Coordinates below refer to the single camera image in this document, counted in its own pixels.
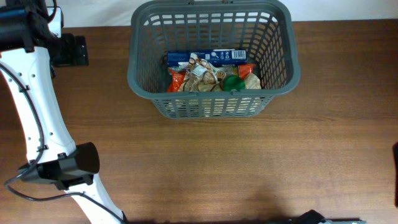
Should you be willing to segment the orange pasta package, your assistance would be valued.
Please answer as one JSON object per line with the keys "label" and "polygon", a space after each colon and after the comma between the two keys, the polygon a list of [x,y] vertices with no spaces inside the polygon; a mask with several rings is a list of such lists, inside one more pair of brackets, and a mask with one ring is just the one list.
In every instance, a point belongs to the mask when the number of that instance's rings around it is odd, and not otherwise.
{"label": "orange pasta package", "polygon": [[245,78],[249,73],[253,73],[254,64],[244,64],[227,67],[214,67],[212,64],[188,64],[183,67],[170,67],[169,73],[172,76],[172,83],[169,92],[178,91],[200,91],[201,84],[217,84],[230,75],[237,75]]}

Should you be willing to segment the beige pouch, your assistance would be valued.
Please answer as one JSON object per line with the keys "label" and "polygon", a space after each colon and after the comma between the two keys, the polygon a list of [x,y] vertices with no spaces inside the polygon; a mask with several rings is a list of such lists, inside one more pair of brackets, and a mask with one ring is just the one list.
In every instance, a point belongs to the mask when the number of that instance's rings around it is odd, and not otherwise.
{"label": "beige pouch", "polygon": [[[242,78],[245,83],[245,90],[260,90],[260,79],[253,73],[249,73]],[[221,82],[217,84],[201,84],[200,91],[219,92],[223,91]],[[253,115],[262,103],[259,97],[246,98],[216,98],[214,101],[213,116],[250,116]]]}
{"label": "beige pouch", "polygon": [[242,98],[231,95],[222,85],[225,71],[195,53],[186,62],[168,68],[172,76],[163,100],[153,100],[160,113],[171,119],[214,118],[246,116]]}

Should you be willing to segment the green lid jar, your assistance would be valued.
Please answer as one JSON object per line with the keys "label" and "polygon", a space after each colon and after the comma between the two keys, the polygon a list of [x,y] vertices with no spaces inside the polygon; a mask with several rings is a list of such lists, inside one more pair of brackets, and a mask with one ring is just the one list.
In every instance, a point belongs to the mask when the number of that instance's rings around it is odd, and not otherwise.
{"label": "green lid jar", "polygon": [[222,82],[221,82],[221,87],[223,91],[238,91],[238,90],[244,90],[246,88],[244,80],[236,75],[231,75],[226,77]]}

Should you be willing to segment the blue cardboard box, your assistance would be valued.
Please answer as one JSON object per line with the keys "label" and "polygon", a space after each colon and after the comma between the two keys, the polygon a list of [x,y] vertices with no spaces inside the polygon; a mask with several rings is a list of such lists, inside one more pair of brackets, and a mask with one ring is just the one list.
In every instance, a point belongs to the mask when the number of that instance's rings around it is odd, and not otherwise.
{"label": "blue cardboard box", "polygon": [[191,58],[204,59],[216,67],[222,67],[224,65],[242,65],[248,62],[248,56],[245,50],[213,49],[168,52],[167,65],[169,67],[185,65]]}

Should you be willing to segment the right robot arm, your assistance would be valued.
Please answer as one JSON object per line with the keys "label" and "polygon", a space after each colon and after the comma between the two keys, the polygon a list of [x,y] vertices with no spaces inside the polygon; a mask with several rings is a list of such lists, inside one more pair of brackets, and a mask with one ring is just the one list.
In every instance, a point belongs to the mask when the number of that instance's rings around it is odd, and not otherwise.
{"label": "right robot arm", "polygon": [[[396,169],[396,185],[394,194],[394,206],[397,208],[397,143],[392,147],[394,164]],[[316,212],[315,210],[310,210],[303,215],[299,216],[294,224],[366,224],[364,220],[330,220],[326,219],[323,215]]]}

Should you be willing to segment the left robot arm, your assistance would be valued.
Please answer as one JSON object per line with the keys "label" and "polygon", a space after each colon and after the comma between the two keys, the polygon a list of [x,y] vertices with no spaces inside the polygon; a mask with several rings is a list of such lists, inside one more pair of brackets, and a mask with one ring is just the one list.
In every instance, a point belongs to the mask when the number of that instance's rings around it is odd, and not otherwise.
{"label": "left robot arm", "polygon": [[1,74],[24,131],[27,162],[17,180],[52,184],[72,197],[92,223],[126,223],[99,177],[92,142],[76,144],[53,89],[57,67],[87,66],[83,36],[63,34],[63,12],[44,0],[8,0],[1,7]]}

